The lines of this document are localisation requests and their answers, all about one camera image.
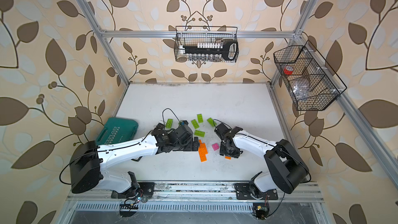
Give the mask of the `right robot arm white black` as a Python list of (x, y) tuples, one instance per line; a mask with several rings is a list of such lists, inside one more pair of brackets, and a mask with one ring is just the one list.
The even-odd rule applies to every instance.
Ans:
[(215, 127), (215, 133), (221, 139), (220, 155), (237, 159), (248, 151), (265, 160), (268, 171), (257, 173), (248, 183), (246, 192), (251, 197), (261, 199), (274, 189), (291, 194), (299, 184), (310, 181), (305, 179), (311, 175), (308, 166), (289, 141), (261, 139), (223, 122)]

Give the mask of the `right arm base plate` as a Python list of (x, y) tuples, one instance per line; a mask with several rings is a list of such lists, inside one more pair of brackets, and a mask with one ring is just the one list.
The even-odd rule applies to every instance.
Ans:
[(254, 183), (236, 183), (234, 184), (237, 200), (278, 200), (276, 189), (262, 192)]

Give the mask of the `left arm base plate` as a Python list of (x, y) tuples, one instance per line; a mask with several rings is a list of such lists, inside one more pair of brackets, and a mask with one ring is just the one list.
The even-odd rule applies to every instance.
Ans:
[(150, 199), (154, 193), (154, 182), (139, 182), (138, 186), (132, 186), (127, 191), (123, 193), (117, 193), (113, 191), (111, 194), (112, 199), (127, 199), (133, 197), (144, 197), (145, 199)]

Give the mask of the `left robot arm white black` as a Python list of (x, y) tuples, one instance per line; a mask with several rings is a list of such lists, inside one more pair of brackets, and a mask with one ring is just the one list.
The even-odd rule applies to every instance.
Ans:
[(119, 144), (96, 145), (94, 141), (88, 142), (75, 150), (68, 164), (72, 193), (103, 189), (127, 195), (139, 188), (135, 174), (113, 172), (113, 166), (139, 157), (171, 151), (198, 151), (199, 148), (199, 139), (194, 137), (186, 121), (170, 130), (159, 123), (144, 138)]

